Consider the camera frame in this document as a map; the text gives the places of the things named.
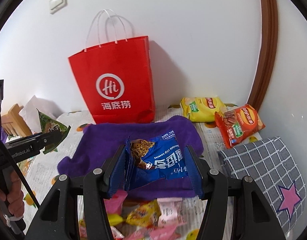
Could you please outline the person's left hand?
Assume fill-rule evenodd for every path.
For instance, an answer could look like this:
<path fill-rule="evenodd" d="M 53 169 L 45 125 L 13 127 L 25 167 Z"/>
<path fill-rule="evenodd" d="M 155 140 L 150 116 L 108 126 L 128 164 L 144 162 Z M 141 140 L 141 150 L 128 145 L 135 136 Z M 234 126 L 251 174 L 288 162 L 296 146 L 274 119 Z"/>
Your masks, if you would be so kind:
<path fill-rule="evenodd" d="M 25 204 L 23 202 L 24 194 L 21 190 L 21 180 L 15 171 L 10 174 L 11 179 L 11 189 L 8 195 L 5 195 L 0 189 L 0 200 L 8 200 L 9 212 L 15 217 L 22 217 L 25 211 Z"/>

